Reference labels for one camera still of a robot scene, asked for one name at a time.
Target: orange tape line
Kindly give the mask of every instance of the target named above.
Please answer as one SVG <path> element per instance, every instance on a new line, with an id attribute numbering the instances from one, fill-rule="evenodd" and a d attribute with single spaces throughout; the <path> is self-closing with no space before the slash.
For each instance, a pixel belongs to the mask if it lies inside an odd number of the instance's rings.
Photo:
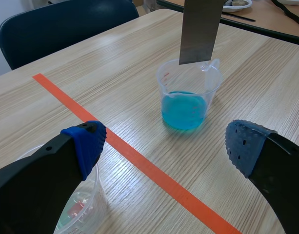
<path id="1" fill-rule="evenodd" d="M 97 120 L 42 74 L 33 78 L 83 122 Z M 107 128 L 106 141 L 172 198 L 217 234 L 240 234 L 236 228 Z"/>

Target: black cable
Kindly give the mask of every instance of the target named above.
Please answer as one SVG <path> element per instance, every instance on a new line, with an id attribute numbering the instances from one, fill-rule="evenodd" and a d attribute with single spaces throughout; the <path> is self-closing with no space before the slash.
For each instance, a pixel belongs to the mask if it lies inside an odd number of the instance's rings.
<path id="1" fill-rule="evenodd" d="M 289 18 L 292 18 L 295 22 L 299 24 L 299 16 L 295 15 L 294 13 L 290 12 L 282 3 L 278 2 L 277 0 L 271 0 L 277 7 L 284 11 L 285 15 Z"/>

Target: metal plate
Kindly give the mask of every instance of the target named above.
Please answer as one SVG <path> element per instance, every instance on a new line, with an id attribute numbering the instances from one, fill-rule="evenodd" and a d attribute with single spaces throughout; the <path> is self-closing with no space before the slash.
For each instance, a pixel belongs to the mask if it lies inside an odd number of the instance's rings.
<path id="1" fill-rule="evenodd" d="M 211 60 L 224 0 L 185 0 L 179 63 Z"/>

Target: clear plastic container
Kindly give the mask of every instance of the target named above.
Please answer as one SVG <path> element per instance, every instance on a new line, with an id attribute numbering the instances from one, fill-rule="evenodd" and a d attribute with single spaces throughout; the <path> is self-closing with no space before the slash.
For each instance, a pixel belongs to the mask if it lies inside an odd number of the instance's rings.
<path id="1" fill-rule="evenodd" d="M 32 155 L 41 147 L 29 150 L 17 160 Z M 107 200 L 96 165 L 69 198 L 54 234 L 94 234 L 106 217 L 107 210 Z"/>
<path id="2" fill-rule="evenodd" d="M 223 82 L 219 59 L 179 65 L 163 64 L 157 71 L 162 118 L 177 129 L 193 129 L 206 118 L 212 98 Z"/>

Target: chair backrest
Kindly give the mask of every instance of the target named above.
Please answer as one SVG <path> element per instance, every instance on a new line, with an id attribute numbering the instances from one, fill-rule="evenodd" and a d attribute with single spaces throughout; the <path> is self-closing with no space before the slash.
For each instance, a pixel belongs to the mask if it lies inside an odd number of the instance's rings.
<path id="1" fill-rule="evenodd" d="M 16 69 L 138 16 L 131 0 L 68 0 L 8 18 L 0 48 Z"/>

